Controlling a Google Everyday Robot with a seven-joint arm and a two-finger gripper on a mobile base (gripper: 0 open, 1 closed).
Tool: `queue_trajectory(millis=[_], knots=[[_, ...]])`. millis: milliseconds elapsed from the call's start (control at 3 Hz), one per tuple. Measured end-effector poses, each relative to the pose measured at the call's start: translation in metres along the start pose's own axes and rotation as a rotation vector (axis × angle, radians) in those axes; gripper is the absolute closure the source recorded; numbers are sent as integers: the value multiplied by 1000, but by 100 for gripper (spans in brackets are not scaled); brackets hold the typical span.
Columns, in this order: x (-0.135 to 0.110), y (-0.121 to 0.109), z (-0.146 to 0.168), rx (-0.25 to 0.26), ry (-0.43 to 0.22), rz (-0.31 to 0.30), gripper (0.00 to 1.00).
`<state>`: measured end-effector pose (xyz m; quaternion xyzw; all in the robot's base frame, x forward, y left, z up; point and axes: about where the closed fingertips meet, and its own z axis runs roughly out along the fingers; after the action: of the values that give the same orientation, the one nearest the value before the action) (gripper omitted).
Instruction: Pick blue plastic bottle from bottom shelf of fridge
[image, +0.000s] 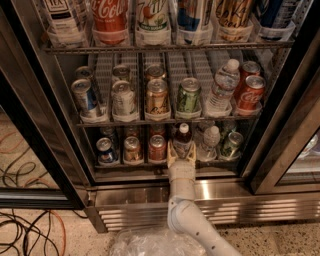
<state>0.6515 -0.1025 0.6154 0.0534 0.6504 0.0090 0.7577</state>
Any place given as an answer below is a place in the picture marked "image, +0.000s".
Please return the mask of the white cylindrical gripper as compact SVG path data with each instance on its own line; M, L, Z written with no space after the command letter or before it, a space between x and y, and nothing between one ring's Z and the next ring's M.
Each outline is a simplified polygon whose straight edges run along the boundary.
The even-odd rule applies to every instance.
M186 160L176 161L178 155L174 149L172 140L167 143L167 166L169 181L172 182L178 179L186 179L195 181L196 169L192 164L196 163L196 145L191 143L189 152L187 153Z

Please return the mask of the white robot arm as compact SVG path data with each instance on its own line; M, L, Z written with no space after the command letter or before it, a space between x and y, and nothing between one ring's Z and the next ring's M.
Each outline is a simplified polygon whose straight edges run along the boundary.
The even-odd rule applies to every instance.
M184 233L196 240L207 256L242 256L207 220L195 204L196 146L185 159L178 157L172 141L167 145L167 167L170 184L167 224L176 233Z

